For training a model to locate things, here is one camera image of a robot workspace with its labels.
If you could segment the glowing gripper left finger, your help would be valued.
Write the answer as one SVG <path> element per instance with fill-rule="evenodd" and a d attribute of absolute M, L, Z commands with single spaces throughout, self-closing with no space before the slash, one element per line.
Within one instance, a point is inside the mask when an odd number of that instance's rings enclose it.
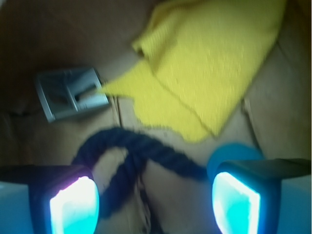
<path fill-rule="evenodd" d="M 81 165 L 2 166 L 2 234 L 92 234 L 99 215 L 99 191 Z"/>

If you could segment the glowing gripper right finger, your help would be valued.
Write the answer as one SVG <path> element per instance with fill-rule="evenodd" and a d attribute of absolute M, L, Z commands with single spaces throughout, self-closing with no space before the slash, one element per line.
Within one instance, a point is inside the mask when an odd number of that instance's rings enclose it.
<path fill-rule="evenodd" d="M 310 234 L 312 167 L 307 159 L 227 160 L 212 186 L 223 234 Z"/>

